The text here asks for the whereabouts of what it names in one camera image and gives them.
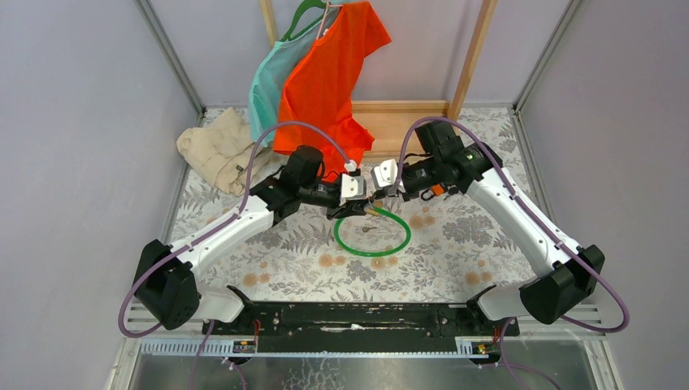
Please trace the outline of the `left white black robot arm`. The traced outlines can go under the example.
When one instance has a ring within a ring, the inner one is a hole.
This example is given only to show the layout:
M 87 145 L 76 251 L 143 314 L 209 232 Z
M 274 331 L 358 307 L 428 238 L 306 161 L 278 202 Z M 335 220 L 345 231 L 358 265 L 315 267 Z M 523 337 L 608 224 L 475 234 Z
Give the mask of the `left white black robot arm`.
M 154 316 L 157 327 L 174 330 L 191 319 L 213 319 L 231 333 L 247 331 L 252 323 L 248 300 L 231 288 L 203 286 L 200 278 L 224 253 L 273 228 L 303 204 L 324 208 L 330 219 L 363 215 L 366 181 L 360 169 L 345 171 L 332 182 L 325 176 L 323 155 L 310 146 L 298 147 L 222 219 L 175 244 L 146 244 L 132 296 Z

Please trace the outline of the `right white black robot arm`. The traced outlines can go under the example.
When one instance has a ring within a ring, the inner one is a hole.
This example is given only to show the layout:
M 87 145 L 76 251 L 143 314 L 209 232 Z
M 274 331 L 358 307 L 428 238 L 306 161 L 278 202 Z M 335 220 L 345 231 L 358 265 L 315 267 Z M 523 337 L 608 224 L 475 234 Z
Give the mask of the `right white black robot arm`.
M 559 229 L 516 185 L 502 161 L 486 144 L 465 145 L 448 120 L 432 117 L 414 128 L 426 158 L 411 164 L 394 159 L 374 167 L 378 191 L 405 200 L 441 186 L 482 206 L 521 250 L 535 278 L 488 288 L 474 296 L 467 327 L 485 335 L 498 320 L 530 315 L 543 324 L 566 313 L 595 290 L 605 256 L 596 245 L 582 247 Z

